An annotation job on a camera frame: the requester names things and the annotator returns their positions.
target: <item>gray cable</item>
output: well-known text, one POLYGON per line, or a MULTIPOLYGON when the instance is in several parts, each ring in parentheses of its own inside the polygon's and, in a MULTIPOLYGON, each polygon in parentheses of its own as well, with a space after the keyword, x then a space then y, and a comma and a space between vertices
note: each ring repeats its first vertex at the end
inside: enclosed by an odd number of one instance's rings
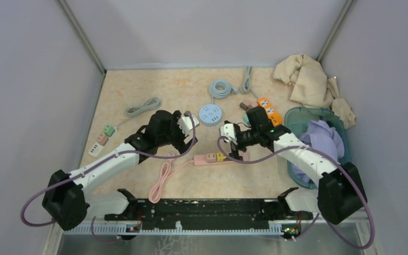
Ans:
POLYGON ((218 79, 209 85, 209 93, 212 96, 212 104, 214 104, 215 98, 224 99, 229 96, 229 94, 237 94, 238 92, 239 90, 236 87, 231 86, 229 82, 223 79, 218 79))
POLYGON ((240 92, 242 94, 248 94, 249 92, 251 92, 257 99, 259 99, 257 94, 251 88, 251 72, 252 72, 252 66, 248 66, 245 70, 243 82, 240 85, 240 92))
POLYGON ((148 101, 144 102, 144 104, 142 104, 142 105, 135 105, 135 106, 131 106, 131 107, 127 108, 124 113, 126 114, 128 119, 123 120, 122 122, 118 123, 118 125, 116 125, 116 128, 118 128, 122 124, 126 123, 128 120, 130 120, 132 118, 135 118, 138 115, 140 115, 140 114, 142 114, 142 113, 144 113, 146 111, 158 109, 161 105, 162 105, 162 102, 160 101, 160 98, 153 97, 153 98, 149 99, 148 101))

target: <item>teal basket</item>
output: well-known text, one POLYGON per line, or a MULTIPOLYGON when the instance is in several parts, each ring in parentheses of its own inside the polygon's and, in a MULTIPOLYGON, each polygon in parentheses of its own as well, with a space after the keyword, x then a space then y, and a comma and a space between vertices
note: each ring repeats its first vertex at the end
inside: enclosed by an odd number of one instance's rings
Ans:
MULTIPOLYGON (((316 108, 304 108, 295 107, 290 109, 284 118, 284 125, 289 128, 296 137, 300 137, 302 133, 307 131, 310 121, 326 121, 330 127, 335 127, 340 137, 343 140, 343 145, 345 146, 345 156, 339 158, 337 161, 341 164, 351 162, 351 151, 350 145, 348 143, 348 136, 346 135, 345 127, 343 127, 343 122, 334 115, 334 112, 328 109, 316 109, 316 108)), ((306 189, 316 189, 315 183, 310 181, 306 183, 301 181, 292 171, 292 163, 287 161, 288 174, 299 186, 306 189)))

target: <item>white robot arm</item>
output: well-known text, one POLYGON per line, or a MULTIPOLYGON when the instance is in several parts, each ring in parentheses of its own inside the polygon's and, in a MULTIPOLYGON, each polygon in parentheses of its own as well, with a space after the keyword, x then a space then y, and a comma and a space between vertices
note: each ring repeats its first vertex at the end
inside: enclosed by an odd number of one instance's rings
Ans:
POLYGON ((148 125, 142 126, 106 156, 68 174, 62 170, 55 172, 48 186, 74 176, 81 177, 47 191, 42 202, 43 207, 65 231, 76 227, 85 218, 123 214, 129 209, 131 199, 134 199, 129 192, 126 190, 118 190, 111 194, 92 192, 118 173, 142 163, 148 157, 165 158, 154 156, 161 146, 173 145, 179 153, 187 153, 197 142, 196 137, 195 141, 192 139, 187 144, 184 142, 193 129, 191 118, 197 127, 199 121, 195 115, 186 113, 186 116, 181 117, 178 110, 173 114, 158 110, 148 125))
MULTIPOLYGON (((247 111, 251 129, 241 131, 237 124, 225 122, 220 134, 225 142, 231 144, 229 156, 241 162, 238 151, 246 151, 248 146, 260 144, 271 152, 282 151, 284 157, 301 169, 316 184, 317 190, 292 188, 282 193, 278 199, 284 200, 284 209, 290 211, 310 211, 321 213, 329 222, 338 224, 362 207, 355 193, 338 167, 327 158, 310 151, 288 128, 273 126, 262 107, 247 111)), ((357 168, 347 163, 343 168, 356 183, 365 200, 367 199, 357 168)))

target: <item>gray wall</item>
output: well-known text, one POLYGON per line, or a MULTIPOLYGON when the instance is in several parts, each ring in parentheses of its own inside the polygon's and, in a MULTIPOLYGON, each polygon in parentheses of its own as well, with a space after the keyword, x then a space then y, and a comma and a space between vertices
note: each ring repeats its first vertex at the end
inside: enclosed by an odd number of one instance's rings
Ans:
POLYGON ((408 254, 408 1, 358 1, 323 67, 358 116, 352 154, 386 254, 408 254))
POLYGON ((107 69, 317 57, 344 0, 68 0, 107 69))
MULTIPOLYGON (((0 1, 0 254, 40 254, 23 203, 80 154, 100 74, 55 1, 0 1)), ((31 221, 49 220, 36 200, 31 221)))

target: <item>orange power strip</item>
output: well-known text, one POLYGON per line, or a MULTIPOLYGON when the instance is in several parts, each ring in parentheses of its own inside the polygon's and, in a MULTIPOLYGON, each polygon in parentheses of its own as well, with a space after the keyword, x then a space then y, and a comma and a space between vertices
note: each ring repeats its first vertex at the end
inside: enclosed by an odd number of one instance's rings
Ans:
POLYGON ((273 122, 273 126, 279 126, 283 122, 282 117, 266 97, 260 98, 257 103, 267 111, 268 118, 273 122))

